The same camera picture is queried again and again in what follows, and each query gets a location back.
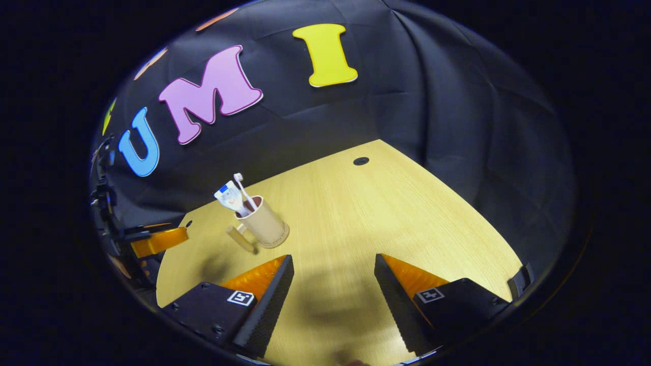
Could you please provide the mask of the beige cup with handle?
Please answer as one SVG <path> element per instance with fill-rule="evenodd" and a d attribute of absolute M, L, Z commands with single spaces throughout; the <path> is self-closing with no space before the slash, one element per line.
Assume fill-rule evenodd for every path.
<path fill-rule="evenodd" d="M 252 198 L 258 209 L 244 218 L 237 216 L 240 224 L 226 229 L 230 239 L 248 253 L 255 253 L 258 247 L 263 248 L 259 245 L 259 239 L 266 242 L 278 239 L 283 234 L 285 223 L 263 197 L 255 195 Z"/>

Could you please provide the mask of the white toothpaste tube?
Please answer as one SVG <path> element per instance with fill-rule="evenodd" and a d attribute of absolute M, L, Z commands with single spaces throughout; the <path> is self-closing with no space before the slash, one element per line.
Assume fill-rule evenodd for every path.
<path fill-rule="evenodd" d="M 214 198 L 225 208 L 235 211 L 235 213 L 239 214 L 241 218 L 252 213 L 251 210 L 244 206 L 242 193 L 232 180 L 221 186 L 221 188 L 214 193 Z"/>

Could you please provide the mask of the white toothbrush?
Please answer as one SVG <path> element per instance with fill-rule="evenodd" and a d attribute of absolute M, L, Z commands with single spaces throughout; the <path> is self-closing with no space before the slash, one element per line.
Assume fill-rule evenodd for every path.
<path fill-rule="evenodd" d="M 238 186 L 240 188 L 240 191 L 241 191 L 242 195 L 244 196 L 246 201 L 251 206 L 251 210 L 256 211 L 258 209 L 258 206 L 257 206 L 256 202 L 254 201 L 254 199 L 251 197 L 251 195 L 249 195 L 247 193 L 246 188 L 244 188 L 244 185 L 243 185 L 244 177 L 243 177 L 243 175 L 241 173 L 235 173 L 233 176 L 234 176 L 234 180 L 236 181 L 236 183 L 238 184 Z"/>

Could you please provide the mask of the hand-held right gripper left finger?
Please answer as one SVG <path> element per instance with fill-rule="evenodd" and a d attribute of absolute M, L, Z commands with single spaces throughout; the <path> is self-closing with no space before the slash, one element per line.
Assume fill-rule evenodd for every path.
<path fill-rule="evenodd" d="M 264 357 L 294 276 L 283 255 L 221 285 L 203 281 L 163 307 L 163 314 L 212 346 Z"/>

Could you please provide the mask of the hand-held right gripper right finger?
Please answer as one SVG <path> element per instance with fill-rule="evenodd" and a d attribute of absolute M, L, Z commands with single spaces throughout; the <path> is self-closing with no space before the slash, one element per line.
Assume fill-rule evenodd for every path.
<path fill-rule="evenodd" d="M 469 278 L 447 281 L 377 253 L 375 277 L 407 350 L 424 356 L 488 327 L 509 301 Z"/>

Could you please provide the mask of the wooden desktop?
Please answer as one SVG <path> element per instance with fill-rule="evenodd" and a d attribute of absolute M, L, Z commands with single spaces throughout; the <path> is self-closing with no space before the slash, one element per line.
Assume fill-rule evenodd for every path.
<path fill-rule="evenodd" d="M 390 366 L 414 357 L 374 276 L 385 253 L 448 281 L 469 278 L 507 301 L 521 260 L 470 204 L 382 140 L 288 170 L 255 185 L 288 223 L 272 249 L 249 253 L 228 234 L 234 213 L 218 201 L 189 212 L 189 238 L 165 252 L 157 304 L 202 281 L 221 284 L 283 255 L 294 276 L 265 353 L 277 366 Z"/>

